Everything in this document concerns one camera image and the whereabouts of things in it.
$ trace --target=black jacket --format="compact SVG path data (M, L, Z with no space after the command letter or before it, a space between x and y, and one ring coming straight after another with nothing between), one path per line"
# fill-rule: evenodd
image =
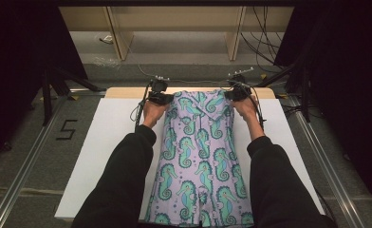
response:
M140 125L112 152L72 227L137 227L145 176L157 136ZM283 148L261 137L248 146L251 208L256 227L325 227Z

